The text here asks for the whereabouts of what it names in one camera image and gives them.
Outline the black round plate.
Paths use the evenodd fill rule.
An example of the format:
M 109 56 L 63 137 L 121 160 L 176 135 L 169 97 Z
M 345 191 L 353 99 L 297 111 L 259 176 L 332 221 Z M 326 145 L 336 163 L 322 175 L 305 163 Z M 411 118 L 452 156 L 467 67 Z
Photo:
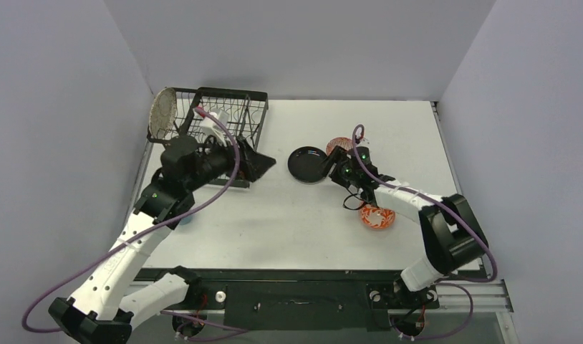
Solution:
M 324 165 L 327 154 L 320 148 L 303 146 L 292 151 L 287 168 L 294 179 L 302 183 L 318 183 L 326 178 Z

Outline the white and blue cup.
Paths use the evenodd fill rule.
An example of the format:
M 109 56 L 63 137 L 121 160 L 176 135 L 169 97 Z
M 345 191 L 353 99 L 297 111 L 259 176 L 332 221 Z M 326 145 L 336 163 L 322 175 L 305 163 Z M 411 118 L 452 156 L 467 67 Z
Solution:
M 186 224 L 189 224 L 193 219 L 193 215 L 188 215 L 188 216 L 184 216 L 183 218 L 180 219 L 180 221 L 178 222 L 179 226 L 184 226 Z

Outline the speckled oval plate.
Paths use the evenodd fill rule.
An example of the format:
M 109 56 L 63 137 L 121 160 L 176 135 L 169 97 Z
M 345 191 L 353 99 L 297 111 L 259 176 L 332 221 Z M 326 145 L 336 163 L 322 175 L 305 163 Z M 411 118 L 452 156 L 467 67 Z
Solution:
M 176 91 L 172 87 L 161 90 L 150 108 L 148 133 L 153 140 L 165 140 L 177 116 Z

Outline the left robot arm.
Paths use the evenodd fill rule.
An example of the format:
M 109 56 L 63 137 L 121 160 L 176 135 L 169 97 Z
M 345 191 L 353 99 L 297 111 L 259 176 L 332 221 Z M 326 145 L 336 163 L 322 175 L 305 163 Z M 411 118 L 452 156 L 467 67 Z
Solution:
M 160 161 L 107 258 L 69 297 L 49 306 L 58 326 L 78 343 L 126 343 L 135 328 L 171 305 L 195 307 L 201 301 L 201 279 L 185 267 L 126 292 L 153 251 L 189 216 L 194 191 L 222 175 L 257 181 L 276 163 L 241 136 L 235 143 L 202 144 L 185 135 L 165 144 Z

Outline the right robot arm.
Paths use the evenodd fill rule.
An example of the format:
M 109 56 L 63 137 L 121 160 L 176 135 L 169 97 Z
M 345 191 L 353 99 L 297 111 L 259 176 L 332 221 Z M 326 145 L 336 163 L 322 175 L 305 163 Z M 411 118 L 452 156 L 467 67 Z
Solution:
M 420 191 L 379 173 L 366 147 L 339 146 L 320 163 L 318 171 L 340 186 L 355 187 L 371 206 L 394 211 L 419 225 L 425 254 L 406 267 L 392 286 L 397 304 L 409 306 L 420 291 L 458 268 L 488 254 L 488 243 L 466 198 Z

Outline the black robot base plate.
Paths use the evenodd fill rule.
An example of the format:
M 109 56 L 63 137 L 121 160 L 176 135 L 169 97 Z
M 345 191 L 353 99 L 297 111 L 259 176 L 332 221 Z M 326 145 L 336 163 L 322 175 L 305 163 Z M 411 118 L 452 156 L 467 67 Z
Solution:
M 124 305 L 147 296 L 149 315 L 221 311 L 242 330 L 389 330 L 440 306 L 434 287 L 409 292 L 398 270 L 142 268 L 134 280 L 146 286 Z

